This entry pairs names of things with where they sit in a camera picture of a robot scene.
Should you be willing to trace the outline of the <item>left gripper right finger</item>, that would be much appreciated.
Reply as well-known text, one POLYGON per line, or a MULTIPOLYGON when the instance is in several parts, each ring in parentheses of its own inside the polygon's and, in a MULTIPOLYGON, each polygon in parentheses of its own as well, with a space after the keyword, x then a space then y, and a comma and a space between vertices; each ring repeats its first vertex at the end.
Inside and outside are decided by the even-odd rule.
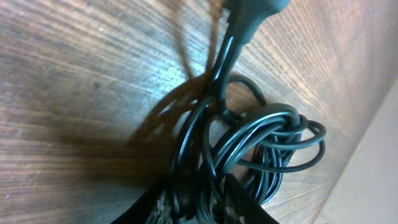
POLYGON ((233 174, 225 177, 223 220, 225 224, 278 224, 249 196, 233 174))

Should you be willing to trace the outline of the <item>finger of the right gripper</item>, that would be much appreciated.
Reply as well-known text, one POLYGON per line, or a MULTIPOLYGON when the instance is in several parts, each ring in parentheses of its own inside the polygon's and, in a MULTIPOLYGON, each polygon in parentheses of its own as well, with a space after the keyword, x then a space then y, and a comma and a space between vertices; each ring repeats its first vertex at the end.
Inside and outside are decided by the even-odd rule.
POLYGON ((223 7, 229 10, 226 31, 240 44, 247 44, 259 25, 268 17, 280 13, 290 0, 227 0, 223 7))

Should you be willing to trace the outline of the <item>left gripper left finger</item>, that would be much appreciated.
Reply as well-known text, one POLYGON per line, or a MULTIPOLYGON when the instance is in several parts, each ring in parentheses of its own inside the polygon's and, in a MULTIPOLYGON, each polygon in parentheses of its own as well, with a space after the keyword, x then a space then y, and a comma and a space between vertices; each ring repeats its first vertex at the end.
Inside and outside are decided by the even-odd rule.
POLYGON ((167 180, 152 185, 129 209, 111 224, 167 224, 173 223, 167 198, 167 180))

